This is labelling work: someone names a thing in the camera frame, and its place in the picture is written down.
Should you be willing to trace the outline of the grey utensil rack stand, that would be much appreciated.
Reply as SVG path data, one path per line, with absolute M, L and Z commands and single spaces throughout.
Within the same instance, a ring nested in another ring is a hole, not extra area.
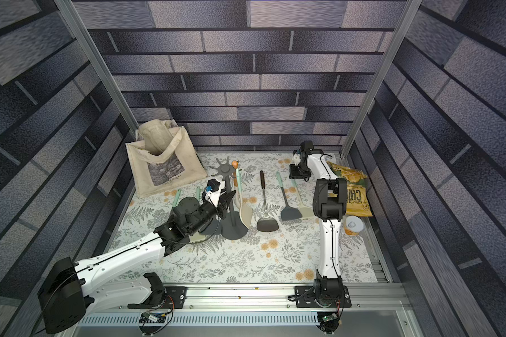
M 222 225 L 222 236 L 227 240 L 239 240 L 247 234 L 248 228 L 240 220 L 239 212 L 234 208 L 233 197 L 236 191 L 233 190 L 231 184 L 233 166 L 230 163 L 229 157 L 227 157 L 225 163 L 222 163 L 219 159 L 216 159 L 216 161 L 219 164 L 218 167 L 210 166 L 210 168 L 216 171 L 215 176 L 222 176 L 226 188 L 225 195 L 232 195 L 228 210 L 224 213 L 226 217 L 220 220 Z

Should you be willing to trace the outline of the cream ladle mint handle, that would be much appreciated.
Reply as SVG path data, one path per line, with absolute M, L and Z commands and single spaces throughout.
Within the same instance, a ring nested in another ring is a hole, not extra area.
M 239 193 L 240 202 L 241 202 L 240 210 L 239 210 L 240 220 L 245 225 L 245 227 L 247 229 L 249 229 L 251 227 L 251 223 L 252 223 L 253 210 L 249 205 L 247 205 L 247 202 L 243 201 L 244 195 L 243 195 L 242 180 L 241 180 L 239 168 L 236 169 L 236 180 L 237 180 L 237 184 L 238 184 L 238 193 Z

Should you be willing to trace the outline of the cream turner mint handle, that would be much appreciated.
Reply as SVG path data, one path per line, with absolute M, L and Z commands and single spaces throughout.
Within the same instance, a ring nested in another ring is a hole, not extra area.
M 298 207 L 298 210 L 299 212 L 301 213 L 301 219 L 308 219 L 308 218 L 314 218 L 315 217 L 315 214 L 313 212 L 313 209 L 310 207 L 310 206 L 306 206 L 303 199 L 302 199 L 302 196 L 299 192 L 299 188 L 298 188 L 298 185 L 296 183 L 296 180 L 295 179 L 292 179 L 292 185 L 293 187 L 296 189 L 297 191 L 297 197 L 298 197 L 298 200 L 299 200 L 299 207 Z

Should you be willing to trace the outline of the grey turner mint handle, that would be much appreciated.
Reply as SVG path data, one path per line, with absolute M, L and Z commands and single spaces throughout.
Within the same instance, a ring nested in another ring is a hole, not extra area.
M 283 200 L 285 202 L 285 207 L 281 211 L 281 219 L 282 221 L 291 221 L 297 220 L 302 217 L 302 213 L 299 209 L 291 207 L 288 202 L 288 198 L 286 197 L 285 188 L 283 185 L 283 180 L 279 171 L 275 174 L 276 179 L 278 181 L 278 185 L 280 186 L 281 192 L 283 194 Z

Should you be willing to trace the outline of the grey spatula mint handle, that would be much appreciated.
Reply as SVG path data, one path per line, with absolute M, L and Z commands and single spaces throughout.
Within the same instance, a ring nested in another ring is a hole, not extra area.
M 176 206 L 178 206 L 178 203 L 180 201 L 181 189 L 175 190 L 173 193 L 174 193 L 174 199 L 172 202 L 172 207 L 176 207 Z

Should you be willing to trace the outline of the grey spatula dark wood handle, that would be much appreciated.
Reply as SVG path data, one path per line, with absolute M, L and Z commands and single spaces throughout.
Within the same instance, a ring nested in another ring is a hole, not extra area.
M 266 182 L 263 171 L 260 171 L 261 191 L 263 196 L 263 215 L 257 221 L 257 230 L 262 233 L 272 233 L 279 229 L 277 220 L 272 217 L 268 212 L 267 198 L 266 198 Z

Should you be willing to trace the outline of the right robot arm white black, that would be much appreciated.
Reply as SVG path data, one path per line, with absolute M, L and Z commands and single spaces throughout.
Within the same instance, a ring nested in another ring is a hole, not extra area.
M 339 266 L 339 237 L 347 213 L 347 180 L 333 173 L 327 162 L 329 155 L 314 147 L 310 140 L 303 141 L 293 155 L 290 178 L 316 179 L 312 210 L 320 223 L 320 263 L 313 286 L 288 299 L 295 303 L 314 300 L 325 308 L 332 304 L 338 309 L 348 308 L 350 295 L 343 285 Z

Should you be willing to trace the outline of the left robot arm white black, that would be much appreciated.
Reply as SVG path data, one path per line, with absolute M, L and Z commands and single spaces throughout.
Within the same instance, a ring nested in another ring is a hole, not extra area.
M 163 258 L 185 245 L 191 237 L 225 218 L 235 192 L 205 192 L 202 201 L 182 199 L 168 220 L 152 233 L 122 248 L 74 262 L 66 257 L 56 262 L 38 292 L 46 333 L 57 334 L 78 323 L 87 313 L 120 304 L 138 304 L 154 292 L 156 281 L 146 277 L 123 289 L 103 290 L 103 285 L 133 267 Z

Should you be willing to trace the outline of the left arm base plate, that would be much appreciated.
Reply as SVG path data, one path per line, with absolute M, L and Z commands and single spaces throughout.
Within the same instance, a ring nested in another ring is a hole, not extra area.
M 188 288 L 185 286 L 166 286 L 165 290 L 152 291 L 143 303 L 130 303 L 130 310 L 182 309 Z

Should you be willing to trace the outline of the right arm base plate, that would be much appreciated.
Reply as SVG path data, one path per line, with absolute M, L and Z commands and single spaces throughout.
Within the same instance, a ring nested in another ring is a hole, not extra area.
M 317 295 L 310 286 L 296 286 L 295 305 L 297 308 L 310 308 L 310 309 L 342 309 L 351 308 L 352 302 L 350 293 L 347 286 L 342 287 L 342 293 L 339 298 L 329 296 L 326 293 Z

